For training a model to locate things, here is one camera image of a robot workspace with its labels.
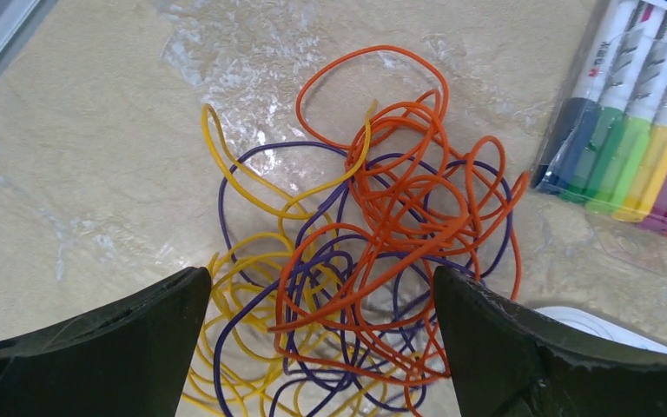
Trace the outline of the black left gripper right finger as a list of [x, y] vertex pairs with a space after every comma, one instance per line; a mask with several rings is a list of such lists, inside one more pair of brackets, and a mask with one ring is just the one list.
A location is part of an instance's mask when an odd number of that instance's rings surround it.
[[447, 267], [433, 301], [464, 416], [667, 416], [667, 354], [571, 328]]

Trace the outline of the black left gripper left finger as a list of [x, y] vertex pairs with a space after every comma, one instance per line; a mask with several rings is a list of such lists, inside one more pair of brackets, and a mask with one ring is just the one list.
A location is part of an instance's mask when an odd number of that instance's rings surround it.
[[0, 416], [174, 415], [211, 287], [205, 268], [185, 268], [0, 341]]

